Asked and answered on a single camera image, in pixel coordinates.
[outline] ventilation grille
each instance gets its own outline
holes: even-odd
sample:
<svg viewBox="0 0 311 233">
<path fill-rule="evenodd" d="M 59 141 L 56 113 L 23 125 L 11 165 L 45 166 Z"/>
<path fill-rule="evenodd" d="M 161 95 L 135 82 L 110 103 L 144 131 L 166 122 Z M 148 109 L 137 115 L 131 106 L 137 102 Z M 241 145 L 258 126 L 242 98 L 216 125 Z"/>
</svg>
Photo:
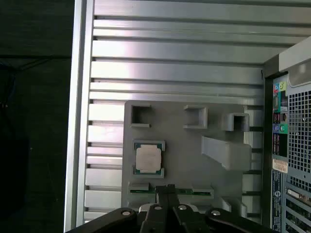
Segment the ventilation grille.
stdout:
<svg viewBox="0 0 311 233">
<path fill-rule="evenodd" d="M 295 185 L 296 187 L 299 187 L 301 189 L 304 189 L 308 192 L 311 192 L 311 183 L 302 181 L 301 179 L 295 178 L 295 177 L 290 177 L 290 183 L 292 185 Z"/>
<path fill-rule="evenodd" d="M 299 233 L 294 228 L 292 228 L 290 225 L 286 224 L 286 230 L 288 233 Z"/>
<path fill-rule="evenodd" d="M 311 91 L 289 96 L 288 164 L 311 172 Z"/>
<path fill-rule="evenodd" d="M 300 206 L 296 205 L 295 203 L 291 202 L 290 200 L 286 199 L 286 206 L 295 212 L 299 213 L 303 217 L 305 217 L 308 220 L 311 220 L 311 213 L 307 210 L 301 208 Z"/>
<path fill-rule="evenodd" d="M 293 224 L 295 224 L 297 227 L 299 227 L 300 229 L 302 229 L 304 232 L 307 232 L 309 230 L 311 230 L 311 227 L 308 226 L 305 222 L 301 221 L 299 218 L 297 218 L 296 216 L 292 215 L 291 213 L 286 211 L 286 215 L 285 217 L 292 222 Z"/>
</svg>

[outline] screw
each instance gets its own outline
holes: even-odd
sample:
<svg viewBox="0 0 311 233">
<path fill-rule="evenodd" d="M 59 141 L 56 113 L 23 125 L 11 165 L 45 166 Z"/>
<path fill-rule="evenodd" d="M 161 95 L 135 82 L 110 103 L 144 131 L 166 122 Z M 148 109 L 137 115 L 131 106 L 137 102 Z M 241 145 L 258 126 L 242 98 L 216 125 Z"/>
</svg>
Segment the screw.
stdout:
<svg viewBox="0 0 311 233">
<path fill-rule="evenodd" d="M 124 216 L 129 216 L 131 213 L 130 212 L 128 212 L 128 211 L 124 211 L 123 213 L 122 213 L 122 215 L 124 215 Z"/>
<path fill-rule="evenodd" d="M 212 215 L 214 216 L 219 216 L 220 215 L 220 212 L 218 210 L 213 210 L 212 211 Z"/>
<path fill-rule="evenodd" d="M 180 210 L 186 210 L 186 209 L 187 209 L 185 205 L 180 205 L 178 208 L 179 208 Z"/>
</svg>

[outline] dark floor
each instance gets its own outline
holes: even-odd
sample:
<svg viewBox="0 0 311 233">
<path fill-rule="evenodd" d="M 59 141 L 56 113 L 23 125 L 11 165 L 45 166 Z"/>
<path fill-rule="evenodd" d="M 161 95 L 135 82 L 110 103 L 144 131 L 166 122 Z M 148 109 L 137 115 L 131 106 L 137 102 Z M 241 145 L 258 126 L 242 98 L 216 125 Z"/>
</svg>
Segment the dark floor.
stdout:
<svg viewBox="0 0 311 233">
<path fill-rule="evenodd" d="M 70 60 L 17 75 L 8 115 L 18 138 L 29 140 L 30 152 L 25 204 L 1 221 L 10 232 L 63 230 L 69 82 Z"/>
<path fill-rule="evenodd" d="M 33 61 L 4 59 L 6 54 L 68 57 L 53 59 L 16 75 L 7 112 L 17 137 L 29 141 L 29 158 L 28 162 L 22 160 L 26 174 L 20 172 L 18 162 L 9 159 L 12 157 L 10 148 L 1 162 L 2 179 L 7 183 L 2 185 L 6 199 L 2 199 L 1 206 L 5 208 L 2 208 L 0 231 L 60 233 L 64 221 L 74 0 L 0 0 L 0 6 L 1 63 L 17 67 Z M 3 84 L 4 75 L 0 69 L 0 90 Z M 1 130 L 0 145 L 8 137 Z M 12 147 L 20 149 L 18 143 Z M 18 156 L 24 158 L 27 151 L 19 152 Z M 25 203 L 6 217 L 13 210 L 16 194 L 25 194 Z"/>
</svg>

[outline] black cable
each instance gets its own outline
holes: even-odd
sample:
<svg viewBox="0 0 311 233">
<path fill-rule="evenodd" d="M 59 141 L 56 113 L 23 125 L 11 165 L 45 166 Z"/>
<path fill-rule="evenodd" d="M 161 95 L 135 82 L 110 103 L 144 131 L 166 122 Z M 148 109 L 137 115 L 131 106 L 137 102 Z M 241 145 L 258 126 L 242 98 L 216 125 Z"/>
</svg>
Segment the black cable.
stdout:
<svg viewBox="0 0 311 233">
<path fill-rule="evenodd" d="M 50 60 L 52 60 L 52 59 L 51 59 L 51 58 L 49 58 L 49 59 L 38 59 L 38 60 L 36 60 L 36 61 L 33 61 L 33 62 L 30 62 L 30 63 L 24 64 L 24 65 L 18 67 L 17 69 L 19 70 L 19 72 L 25 71 L 25 70 L 34 68 L 34 67 L 36 67 L 36 66 L 42 65 L 42 64 L 44 64 L 44 63 L 47 63 L 47 62 L 49 62 Z"/>
</svg>

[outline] white label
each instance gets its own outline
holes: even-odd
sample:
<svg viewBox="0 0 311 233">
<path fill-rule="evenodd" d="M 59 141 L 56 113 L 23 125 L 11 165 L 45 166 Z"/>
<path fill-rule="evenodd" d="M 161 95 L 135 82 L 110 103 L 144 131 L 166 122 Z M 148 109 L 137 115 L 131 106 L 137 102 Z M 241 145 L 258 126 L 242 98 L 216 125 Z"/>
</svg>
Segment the white label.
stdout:
<svg viewBox="0 0 311 233">
<path fill-rule="evenodd" d="M 282 160 L 273 159 L 272 160 L 272 168 L 274 170 L 287 173 L 288 172 L 288 163 Z"/>
</svg>

